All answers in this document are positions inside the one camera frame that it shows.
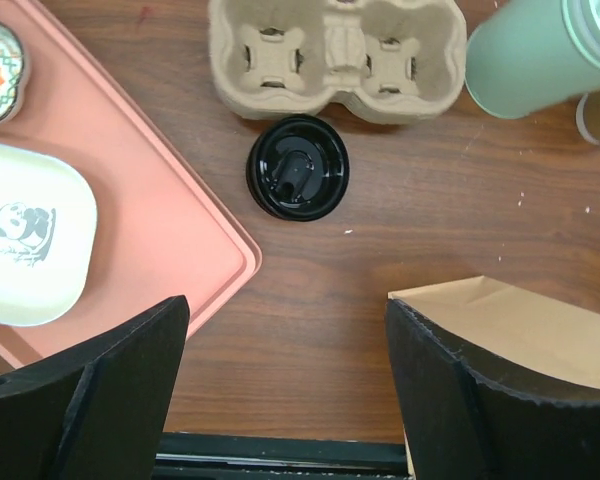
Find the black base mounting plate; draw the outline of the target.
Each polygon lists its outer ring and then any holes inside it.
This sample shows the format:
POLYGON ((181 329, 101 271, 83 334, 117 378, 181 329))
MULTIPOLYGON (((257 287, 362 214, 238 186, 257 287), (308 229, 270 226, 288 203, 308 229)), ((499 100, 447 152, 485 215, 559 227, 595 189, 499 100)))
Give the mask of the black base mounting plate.
POLYGON ((410 479, 402 444, 165 433, 154 479, 410 479))

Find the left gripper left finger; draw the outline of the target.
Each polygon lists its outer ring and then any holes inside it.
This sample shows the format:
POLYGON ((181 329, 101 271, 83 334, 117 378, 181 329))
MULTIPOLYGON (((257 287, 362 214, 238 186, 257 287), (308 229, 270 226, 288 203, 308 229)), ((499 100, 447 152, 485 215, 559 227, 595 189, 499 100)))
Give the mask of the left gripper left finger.
POLYGON ((0 479, 148 479, 189 326, 183 296, 0 375, 0 479))

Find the brown paper bag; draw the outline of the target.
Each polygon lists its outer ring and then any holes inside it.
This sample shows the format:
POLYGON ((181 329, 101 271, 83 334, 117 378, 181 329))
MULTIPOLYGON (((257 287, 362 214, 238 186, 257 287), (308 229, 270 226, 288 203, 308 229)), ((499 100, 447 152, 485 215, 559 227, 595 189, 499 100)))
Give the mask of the brown paper bag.
POLYGON ((393 291, 443 329, 513 363, 600 389, 600 314, 485 276, 393 291))

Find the pink plastic tray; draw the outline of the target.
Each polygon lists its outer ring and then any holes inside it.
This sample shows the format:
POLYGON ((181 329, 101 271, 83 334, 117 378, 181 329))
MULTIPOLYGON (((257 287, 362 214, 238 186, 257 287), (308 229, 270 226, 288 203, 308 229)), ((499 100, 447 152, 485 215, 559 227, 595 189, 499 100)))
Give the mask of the pink plastic tray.
POLYGON ((0 143, 54 156, 88 182, 98 221, 86 285, 60 318, 0 325, 22 367, 184 296, 198 330, 258 270, 258 246, 157 127, 39 2, 0 1, 31 60, 20 112, 0 143))

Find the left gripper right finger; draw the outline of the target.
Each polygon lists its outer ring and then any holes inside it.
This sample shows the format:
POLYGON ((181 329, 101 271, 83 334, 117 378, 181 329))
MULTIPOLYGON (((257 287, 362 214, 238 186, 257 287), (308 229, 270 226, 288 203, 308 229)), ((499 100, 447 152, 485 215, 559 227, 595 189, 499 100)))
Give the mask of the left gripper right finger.
POLYGON ((389 360, 418 479, 600 479, 600 389, 504 359, 404 303, 389 360))

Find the stack of black lids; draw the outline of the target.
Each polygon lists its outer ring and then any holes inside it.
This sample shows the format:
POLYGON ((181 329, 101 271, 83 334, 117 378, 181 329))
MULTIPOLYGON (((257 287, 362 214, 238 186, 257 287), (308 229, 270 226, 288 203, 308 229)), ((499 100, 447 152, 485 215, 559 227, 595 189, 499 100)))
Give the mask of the stack of black lids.
POLYGON ((329 215, 344 198, 350 164, 336 130, 315 116, 295 114, 275 122, 253 144, 246 183, 258 206, 286 221, 329 215))

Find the cream square bowl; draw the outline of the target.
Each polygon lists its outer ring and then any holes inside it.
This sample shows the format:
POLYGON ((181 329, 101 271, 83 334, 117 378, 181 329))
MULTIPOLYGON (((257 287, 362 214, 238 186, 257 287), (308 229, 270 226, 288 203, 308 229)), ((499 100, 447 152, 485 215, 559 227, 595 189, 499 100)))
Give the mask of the cream square bowl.
POLYGON ((75 305, 97 221, 94 194, 77 170, 0 143, 0 325, 43 325, 75 305))

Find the cardboard cup carrier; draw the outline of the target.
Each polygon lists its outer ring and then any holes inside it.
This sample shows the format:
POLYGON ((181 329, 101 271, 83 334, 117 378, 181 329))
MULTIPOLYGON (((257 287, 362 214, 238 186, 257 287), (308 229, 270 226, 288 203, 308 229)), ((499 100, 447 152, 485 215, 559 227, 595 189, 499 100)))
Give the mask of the cardboard cup carrier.
POLYGON ((374 124, 435 118, 458 98, 467 29, 453 1, 212 1, 209 55, 236 115, 315 115, 339 103, 374 124))

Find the green straw holder cup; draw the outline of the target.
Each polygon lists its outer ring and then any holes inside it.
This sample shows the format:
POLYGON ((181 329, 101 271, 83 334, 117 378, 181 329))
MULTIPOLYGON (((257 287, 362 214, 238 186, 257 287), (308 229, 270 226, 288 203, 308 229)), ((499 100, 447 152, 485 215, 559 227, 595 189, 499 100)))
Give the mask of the green straw holder cup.
POLYGON ((507 2, 471 34, 465 84, 504 119, 600 90, 600 1, 507 2))

